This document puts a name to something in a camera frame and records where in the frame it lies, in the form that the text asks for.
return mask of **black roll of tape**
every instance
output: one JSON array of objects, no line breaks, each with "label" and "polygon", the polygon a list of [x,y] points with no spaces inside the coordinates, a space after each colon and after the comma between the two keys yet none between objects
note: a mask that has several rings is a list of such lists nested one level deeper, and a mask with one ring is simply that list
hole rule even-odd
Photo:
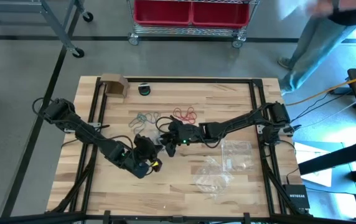
[{"label": "black roll of tape", "polygon": [[147,83],[142,83],[138,86],[139,94],[148,96],[151,93],[151,87]]}]

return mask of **black aluminum frame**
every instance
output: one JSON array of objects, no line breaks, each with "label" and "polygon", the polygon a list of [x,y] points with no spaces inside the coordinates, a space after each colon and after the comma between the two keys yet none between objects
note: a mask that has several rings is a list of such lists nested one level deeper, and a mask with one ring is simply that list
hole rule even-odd
[{"label": "black aluminum frame", "polygon": [[[146,83],[243,83],[248,84],[250,87],[250,98],[252,108],[257,109],[257,102],[255,96],[255,86],[258,87],[260,94],[261,104],[266,103],[265,94],[263,89],[262,79],[227,79],[227,78],[128,78],[129,82],[146,82]],[[95,116],[96,104],[100,93],[100,78],[96,79],[95,83],[95,91],[91,103],[90,115],[88,122],[92,122]],[[103,117],[105,114],[106,108],[106,100],[107,96],[105,92],[102,95],[100,113],[98,116],[98,122],[103,122]],[[263,111],[263,115],[265,118],[268,118],[268,114],[266,110]],[[260,150],[261,157],[261,165],[264,177],[265,184],[265,194],[268,203],[268,211],[269,218],[265,217],[250,217],[249,213],[244,213],[242,217],[187,217],[187,216],[145,216],[145,215],[110,215],[110,211],[105,211],[104,215],[87,215],[88,201],[90,198],[90,188],[93,178],[93,172],[96,162],[96,154],[98,148],[93,146],[91,152],[91,158],[84,168],[85,165],[85,157],[88,150],[88,145],[83,144],[82,153],[80,155],[80,160],[77,168],[77,175],[75,186],[69,191],[67,196],[61,201],[61,204],[50,212],[46,212],[40,215],[27,215],[21,217],[10,217],[2,216],[0,218],[0,224],[2,223],[68,223],[68,222],[76,222],[76,221],[84,221],[84,220],[103,220],[104,224],[112,223],[113,221],[169,221],[174,223],[182,223],[182,222],[242,222],[244,224],[250,224],[251,222],[268,222],[268,223],[337,223],[337,224],[345,224],[345,223],[354,223],[343,220],[331,220],[325,218],[313,218],[310,215],[303,215],[296,208],[296,206],[291,203],[289,197],[281,186],[280,174],[278,162],[276,159],[276,153],[274,146],[269,147],[269,153],[271,154],[271,164],[273,170],[269,167],[268,161],[266,160],[265,147],[266,145],[263,143],[262,135],[257,134],[258,145]],[[81,210],[79,212],[75,212],[77,206],[77,195],[78,189],[84,182],[87,180],[84,190],[84,197],[81,206]],[[23,178],[19,178],[14,182],[23,181]],[[270,181],[276,188],[278,192],[279,198],[279,207],[281,210],[281,214],[275,213],[274,211],[274,203],[272,198],[272,191]],[[11,191],[9,195],[17,195],[19,193],[19,189],[15,191]],[[64,212],[67,205],[70,204],[69,212]],[[290,215],[287,214],[286,207],[290,209]]]}]

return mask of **wooden tabletop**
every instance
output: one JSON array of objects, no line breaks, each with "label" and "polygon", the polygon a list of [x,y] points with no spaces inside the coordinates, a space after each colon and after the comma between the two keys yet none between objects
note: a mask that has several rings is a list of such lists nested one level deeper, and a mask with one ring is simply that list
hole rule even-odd
[{"label": "wooden tabletop", "polygon": [[[95,82],[96,77],[81,77],[78,85],[74,105],[84,121],[87,121],[90,112]],[[282,103],[278,80],[264,78],[263,83],[266,102]],[[99,113],[100,99],[101,95],[94,121]],[[169,116],[174,108],[186,111],[190,106],[197,113],[196,123],[226,121],[251,110],[249,87],[247,84],[152,83],[151,94],[141,96],[138,83],[130,83],[125,99],[107,99],[103,124],[110,124],[110,127],[102,130],[102,134],[106,137],[125,134],[134,139],[133,129],[128,123],[138,113],[158,112],[161,116]],[[154,125],[148,123],[141,134],[154,138],[157,136],[156,130]],[[65,142],[72,139],[74,134],[67,134]],[[231,172],[234,179],[216,199],[199,190],[194,184],[193,175],[205,164],[207,156],[222,163],[220,146],[215,149],[209,149],[203,144],[181,146],[177,147],[174,157],[162,151],[159,153],[163,162],[161,171],[143,179],[117,168],[98,153],[88,214],[102,215],[105,210],[110,210],[112,215],[241,217],[243,213],[249,212],[251,217],[269,217],[255,127],[230,133],[226,139],[248,141],[252,149],[245,152],[246,169]],[[291,142],[291,138],[282,139]],[[56,207],[73,186],[81,148],[79,141],[62,148],[47,210]],[[285,183],[286,175],[298,168],[294,149],[289,144],[279,144],[276,146],[276,156],[281,180]],[[301,184],[298,171],[290,175],[290,181],[291,184]],[[274,187],[272,191],[275,211],[279,212]],[[82,194],[83,190],[78,199],[78,210],[81,208]]]}]

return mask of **concrete floor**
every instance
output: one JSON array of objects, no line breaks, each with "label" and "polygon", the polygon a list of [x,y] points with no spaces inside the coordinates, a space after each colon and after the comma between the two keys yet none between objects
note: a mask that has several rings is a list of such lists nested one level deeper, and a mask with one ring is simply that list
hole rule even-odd
[{"label": "concrete floor", "polygon": [[[62,3],[53,3],[59,18],[63,14],[63,5],[59,5]],[[130,31],[123,0],[88,1],[86,7],[94,14],[95,20],[87,24],[80,19],[74,35],[125,36]],[[21,16],[3,16],[22,19]],[[262,1],[248,36],[298,38],[306,21],[307,17],[300,13],[278,21],[271,2]],[[0,35],[17,34],[53,35],[46,27],[0,26]],[[80,76],[104,72],[127,76],[283,77],[286,71],[276,64],[276,58],[290,56],[296,47],[295,44],[251,42],[245,43],[240,50],[233,49],[229,42],[144,41],[132,46],[127,41],[76,41],[74,44],[84,49],[86,56],[81,59],[70,54],[66,56],[53,97],[73,100]],[[56,40],[0,40],[0,206],[35,117],[31,103],[44,95],[61,47],[62,44]],[[284,99],[288,103],[294,102],[341,83],[350,68],[356,68],[356,45],[343,44],[299,91],[286,95]],[[298,123],[307,125],[319,121],[354,101],[353,97],[345,96],[299,119]],[[290,107],[289,114],[293,118],[311,103]],[[348,109],[323,123],[300,129],[294,139],[356,142],[354,133],[356,110]],[[62,141],[62,132],[48,124],[43,125],[13,215],[44,212]]]}]

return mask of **red bin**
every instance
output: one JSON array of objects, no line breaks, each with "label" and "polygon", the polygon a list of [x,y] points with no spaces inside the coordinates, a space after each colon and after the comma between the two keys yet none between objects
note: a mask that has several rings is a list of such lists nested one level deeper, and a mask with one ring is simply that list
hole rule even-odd
[{"label": "red bin", "polygon": [[135,0],[134,20],[141,25],[188,26],[190,2]]},{"label": "red bin", "polygon": [[193,2],[191,19],[197,27],[240,29],[250,20],[250,5]]}]

